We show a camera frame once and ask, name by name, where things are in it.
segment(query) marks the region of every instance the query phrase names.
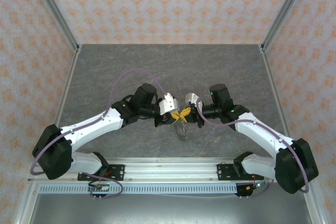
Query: gray floor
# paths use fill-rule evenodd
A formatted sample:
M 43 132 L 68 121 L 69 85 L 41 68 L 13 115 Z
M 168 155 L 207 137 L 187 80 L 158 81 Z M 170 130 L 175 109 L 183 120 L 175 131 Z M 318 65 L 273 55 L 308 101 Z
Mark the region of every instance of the gray floor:
M 202 198 L 120 195 L 93 201 L 89 195 L 39 195 L 31 224 L 310 224 L 302 193 L 278 185 L 260 197 Z
M 184 106 L 194 92 L 211 102 L 209 87 L 224 83 L 236 104 L 283 132 L 263 59 L 257 45 L 83 45 L 70 84 L 60 126 L 80 122 L 102 112 L 118 76 L 131 68 L 152 72 L 167 92 Z M 126 76 L 114 100 L 133 94 L 142 83 L 153 83 L 145 73 Z M 245 151 L 267 153 L 230 128 L 187 125 L 187 139 L 171 126 L 154 127 L 139 121 L 107 133 L 80 151 L 98 151 L 104 157 L 236 157 Z

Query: metal base plate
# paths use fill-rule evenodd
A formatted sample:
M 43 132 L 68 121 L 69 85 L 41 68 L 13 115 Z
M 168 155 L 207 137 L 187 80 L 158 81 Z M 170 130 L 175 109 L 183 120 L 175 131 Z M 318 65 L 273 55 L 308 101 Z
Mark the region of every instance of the metal base plate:
M 253 174 L 238 174 L 233 169 L 233 164 L 219 164 L 217 165 L 218 180 L 263 180 L 263 176 Z
M 107 170 L 109 173 L 106 178 L 111 178 L 117 181 L 123 181 L 124 180 L 124 174 L 125 174 L 125 165 L 109 165 L 109 168 Z M 77 177 L 78 181 L 93 181 L 96 180 L 92 177 L 86 176 L 84 174 L 78 174 Z

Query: enclosure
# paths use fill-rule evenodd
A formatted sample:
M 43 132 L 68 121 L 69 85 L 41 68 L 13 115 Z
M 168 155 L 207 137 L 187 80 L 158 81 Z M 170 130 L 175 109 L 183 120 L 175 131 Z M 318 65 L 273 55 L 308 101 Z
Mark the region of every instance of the enclosure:
M 333 223 L 336 219 L 336 0 L 0 0 L 0 4 L 2 223 L 43 223 L 46 218 L 48 223 Z M 281 134 L 307 140 L 320 173 L 310 182 L 310 191 L 290 195 L 275 183 L 249 201 L 210 197 L 216 191 L 198 198 L 187 193 L 125 194 L 105 201 L 99 218 L 102 202 L 93 202 L 88 195 L 43 191 L 46 185 L 70 185 L 77 179 L 72 174 L 47 184 L 43 175 L 29 175 L 31 152 L 44 128 L 53 123 L 71 125 L 104 111 L 114 82 L 134 68 L 152 73 L 179 100 L 180 109 L 190 92 L 210 103 L 209 88 L 224 83 L 235 104 Z M 143 72 L 125 76 L 113 99 L 134 94 L 143 83 L 155 85 Z M 269 156 L 229 127 L 206 123 L 201 129 L 190 123 L 154 127 L 153 120 L 104 134 L 80 151 L 99 152 L 109 161 L 132 167 L 125 170 L 129 186 L 138 178 L 141 186 L 217 185 L 216 164 L 232 163 L 246 151 Z M 153 176 L 158 171 L 162 180 Z M 68 207 L 79 203 L 80 208 Z M 220 206 L 227 210 L 219 213 Z M 97 214 L 82 214 L 90 211 Z

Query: patterned wallpaper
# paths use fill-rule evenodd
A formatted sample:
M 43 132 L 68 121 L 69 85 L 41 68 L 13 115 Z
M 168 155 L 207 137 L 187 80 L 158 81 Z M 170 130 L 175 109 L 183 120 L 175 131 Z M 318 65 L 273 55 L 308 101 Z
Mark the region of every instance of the patterned wallpaper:
M 259 44 L 285 0 L 56 0 L 80 44 Z
M 312 147 L 335 223 L 336 0 L 297 0 L 267 56 L 290 130 Z
M 72 49 L 43 0 L 0 0 L 0 223 L 13 223 Z

